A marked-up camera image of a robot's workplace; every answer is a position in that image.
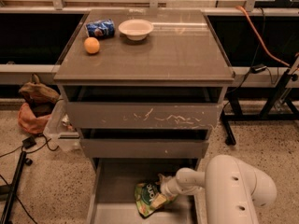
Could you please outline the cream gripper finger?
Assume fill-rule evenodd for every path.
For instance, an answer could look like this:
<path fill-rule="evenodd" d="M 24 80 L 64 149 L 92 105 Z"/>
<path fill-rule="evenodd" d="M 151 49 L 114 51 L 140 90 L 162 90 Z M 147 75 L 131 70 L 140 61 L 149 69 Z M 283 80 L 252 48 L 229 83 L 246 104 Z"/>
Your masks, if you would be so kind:
<path fill-rule="evenodd" d="M 171 176 L 165 176 L 162 174 L 158 174 L 158 177 L 159 177 L 159 183 L 161 185 L 167 183 L 171 179 Z"/>
<path fill-rule="evenodd" d="M 154 197 L 154 199 L 151 201 L 150 208 L 157 210 L 168 203 L 169 203 L 169 200 L 167 199 L 167 197 L 165 195 L 163 195 L 162 193 L 158 193 Z"/>

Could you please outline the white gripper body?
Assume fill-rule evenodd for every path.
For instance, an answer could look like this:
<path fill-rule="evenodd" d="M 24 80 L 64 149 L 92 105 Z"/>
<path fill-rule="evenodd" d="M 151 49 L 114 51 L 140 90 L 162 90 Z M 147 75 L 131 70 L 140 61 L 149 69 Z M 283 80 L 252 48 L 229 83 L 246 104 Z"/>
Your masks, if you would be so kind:
<path fill-rule="evenodd" d="M 160 184 L 160 191 L 167 198 L 175 198 L 178 196 L 178 183 L 177 180 L 171 176 L 171 179 L 165 183 Z"/>

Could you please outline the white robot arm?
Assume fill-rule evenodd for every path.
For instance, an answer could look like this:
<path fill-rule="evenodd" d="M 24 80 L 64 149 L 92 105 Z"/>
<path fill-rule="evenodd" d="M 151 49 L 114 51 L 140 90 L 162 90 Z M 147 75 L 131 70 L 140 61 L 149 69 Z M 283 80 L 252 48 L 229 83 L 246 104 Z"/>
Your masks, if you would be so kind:
<path fill-rule="evenodd" d="M 255 209 L 273 203 L 278 195 L 271 176 L 229 155 L 211 159 L 204 172 L 179 169 L 160 177 L 160 192 L 150 207 L 158 209 L 179 195 L 205 191 L 207 224 L 259 224 Z"/>

